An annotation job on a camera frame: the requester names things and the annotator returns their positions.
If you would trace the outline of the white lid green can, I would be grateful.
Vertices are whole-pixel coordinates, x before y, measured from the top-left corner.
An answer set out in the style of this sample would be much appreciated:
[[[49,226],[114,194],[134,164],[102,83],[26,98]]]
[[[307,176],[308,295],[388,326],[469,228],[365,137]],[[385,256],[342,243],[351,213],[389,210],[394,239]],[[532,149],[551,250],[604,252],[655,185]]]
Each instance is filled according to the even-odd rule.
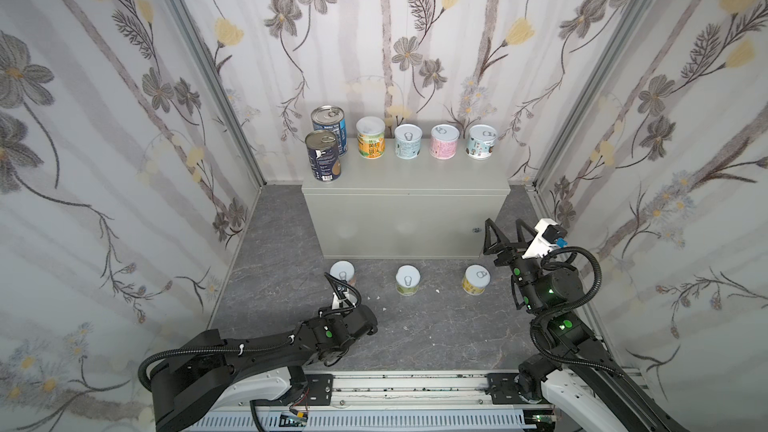
[[[418,290],[421,274],[413,265],[402,265],[396,272],[395,280],[396,289],[400,295],[412,296]]]

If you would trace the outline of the white lid teal can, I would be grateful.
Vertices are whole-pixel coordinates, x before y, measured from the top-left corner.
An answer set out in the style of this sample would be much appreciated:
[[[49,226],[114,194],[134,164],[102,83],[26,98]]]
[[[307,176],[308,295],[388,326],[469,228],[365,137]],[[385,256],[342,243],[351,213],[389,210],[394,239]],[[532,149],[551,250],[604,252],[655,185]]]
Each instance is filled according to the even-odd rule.
[[[495,128],[485,125],[473,125],[468,132],[466,154],[476,160],[485,160],[491,157],[497,141]]]

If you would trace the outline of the white lid pink-red can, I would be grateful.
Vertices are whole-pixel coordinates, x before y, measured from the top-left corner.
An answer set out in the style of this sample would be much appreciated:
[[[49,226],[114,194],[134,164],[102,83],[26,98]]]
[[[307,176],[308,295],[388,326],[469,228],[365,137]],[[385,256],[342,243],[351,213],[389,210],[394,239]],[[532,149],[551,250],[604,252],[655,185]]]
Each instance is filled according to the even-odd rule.
[[[450,124],[438,124],[431,129],[430,155],[438,160],[449,160],[457,150],[459,130]]]

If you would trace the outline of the white lid light-blue can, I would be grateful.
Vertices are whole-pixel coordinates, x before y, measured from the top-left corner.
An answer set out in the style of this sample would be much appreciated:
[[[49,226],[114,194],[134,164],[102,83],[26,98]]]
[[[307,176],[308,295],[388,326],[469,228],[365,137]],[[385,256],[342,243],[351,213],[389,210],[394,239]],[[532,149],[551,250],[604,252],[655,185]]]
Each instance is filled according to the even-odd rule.
[[[403,123],[394,131],[395,155],[399,159],[415,159],[421,150],[422,129],[414,124]]]

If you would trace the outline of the white lid orange can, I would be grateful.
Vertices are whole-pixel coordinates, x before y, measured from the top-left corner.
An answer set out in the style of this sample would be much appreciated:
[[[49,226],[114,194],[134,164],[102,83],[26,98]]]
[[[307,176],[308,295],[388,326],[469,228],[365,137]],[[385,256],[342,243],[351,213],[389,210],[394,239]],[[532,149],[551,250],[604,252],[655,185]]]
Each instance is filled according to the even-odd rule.
[[[337,261],[331,268],[329,273],[338,280],[341,280],[351,286],[355,285],[355,267],[349,261]]]

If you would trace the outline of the white lid yellow-orange can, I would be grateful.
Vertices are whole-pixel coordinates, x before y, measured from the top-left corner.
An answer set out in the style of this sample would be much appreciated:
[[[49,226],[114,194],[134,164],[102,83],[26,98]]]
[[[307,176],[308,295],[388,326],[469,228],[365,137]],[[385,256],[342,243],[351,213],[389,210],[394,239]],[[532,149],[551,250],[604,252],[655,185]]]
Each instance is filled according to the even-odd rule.
[[[359,154],[365,159],[380,158],[386,149],[385,122],[378,117],[366,116],[356,123]]]

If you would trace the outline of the dark labelled tall can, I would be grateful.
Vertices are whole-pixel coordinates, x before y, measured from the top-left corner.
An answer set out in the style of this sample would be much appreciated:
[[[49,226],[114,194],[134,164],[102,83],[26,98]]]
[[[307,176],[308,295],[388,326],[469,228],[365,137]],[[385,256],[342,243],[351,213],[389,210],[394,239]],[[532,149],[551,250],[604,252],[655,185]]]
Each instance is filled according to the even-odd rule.
[[[328,130],[314,130],[305,138],[313,176],[321,182],[333,182],[341,175],[339,143]]]

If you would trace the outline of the blue labelled tall can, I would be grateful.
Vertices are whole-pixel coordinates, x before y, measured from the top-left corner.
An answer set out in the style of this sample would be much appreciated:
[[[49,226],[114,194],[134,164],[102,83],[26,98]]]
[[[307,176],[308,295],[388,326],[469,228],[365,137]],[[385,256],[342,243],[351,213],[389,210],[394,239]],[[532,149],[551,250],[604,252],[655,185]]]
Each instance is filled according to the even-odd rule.
[[[326,130],[335,134],[340,155],[344,155],[347,152],[346,118],[341,107],[334,105],[319,106],[312,111],[311,121],[314,130]]]

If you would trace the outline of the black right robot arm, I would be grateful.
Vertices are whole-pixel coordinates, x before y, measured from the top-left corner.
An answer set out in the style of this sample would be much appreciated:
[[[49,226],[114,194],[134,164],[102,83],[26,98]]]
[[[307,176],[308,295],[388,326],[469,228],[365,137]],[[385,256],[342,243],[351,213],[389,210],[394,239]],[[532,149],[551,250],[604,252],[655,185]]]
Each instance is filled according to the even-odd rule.
[[[587,249],[570,245],[552,219],[515,223],[510,240],[492,220],[484,224],[483,252],[511,271],[515,306],[531,316],[536,354],[520,364],[518,395],[561,409],[584,431],[681,431],[614,360],[577,309],[594,299],[602,269]]]

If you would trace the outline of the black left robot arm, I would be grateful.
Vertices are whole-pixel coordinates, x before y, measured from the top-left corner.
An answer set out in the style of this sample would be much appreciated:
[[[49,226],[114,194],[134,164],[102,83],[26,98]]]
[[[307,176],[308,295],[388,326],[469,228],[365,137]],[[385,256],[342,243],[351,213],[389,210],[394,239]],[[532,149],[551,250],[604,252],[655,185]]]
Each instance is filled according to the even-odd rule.
[[[324,311],[296,328],[261,338],[223,339],[206,330],[184,346],[155,353],[140,364],[138,378],[151,392],[157,431],[181,431],[213,408],[224,391],[261,373],[317,362],[331,366],[378,321],[366,305]]]

